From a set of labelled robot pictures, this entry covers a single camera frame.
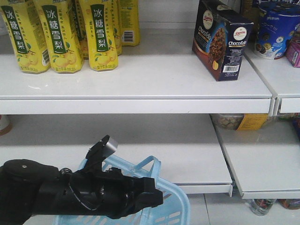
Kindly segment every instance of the yellow package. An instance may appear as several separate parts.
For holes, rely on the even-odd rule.
[[[72,11],[74,16],[74,23],[76,27],[76,33],[82,50],[83,58],[89,59],[88,39],[86,37],[83,13],[79,4],[79,0],[71,0]]]
[[[33,1],[0,0],[0,6],[21,71],[33,74],[47,71],[49,55]]]
[[[90,67],[96,71],[118,66],[113,36],[112,0],[79,0],[89,44]]]
[[[113,36],[116,42],[117,54],[122,54],[122,42],[120,37],[120,21],[119,21],[119,4],[120,0],[112,0],[112,24],[113,24]]]
[[[266,113],[246,113],[237,130],[259,130],[267,121]]]
[[[120,0],[120,27],[123,46],[140,43],[138,0]]]
[[[83,66],[70,0],[34,0],[49,50],[50,64],[58,73],[75,73]]]

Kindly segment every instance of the chocolate cookie box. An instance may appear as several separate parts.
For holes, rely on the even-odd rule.
[[[218,0],[199,2],[192,49],[217,81],[238,79],[252,27]]]

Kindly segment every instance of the shopping basket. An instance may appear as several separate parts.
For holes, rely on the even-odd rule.
[[[143,169],[152,163],[149,171]],[[106,216],[69,216],[58,215],[53,225],[189,225],[190,203],[186,194],[178,186],[159,177],[161,162],[154,156],[149,156],[138,165],[134,165],[120,157],[111,155],[102,166],[102,170],[117,167],[126,176],[152,177],[156,188],[163,192],[164,203],[155,208],[145,208],[136,214],[110,219]]]

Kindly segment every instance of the pink package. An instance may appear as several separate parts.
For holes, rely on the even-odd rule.
[[[293,67],[300,68],[300,37],[294,37],[286,50],[285,56]]]

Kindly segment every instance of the basket handle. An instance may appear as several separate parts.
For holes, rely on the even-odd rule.
[[[152,177],[155,179],[155,184],[157,182],[157,178],[159,177],[159,172],[160,172],[160,167],[161,167],[161,161],[159,161],[157,158],[154,156],[148,156],[145,158],[142,162],[137,164],[136,166],[133,167],[134,170],[141,170],[144,166],[149,164],[150,162],[153,161],[153,165],[149,171],[149,177]]]

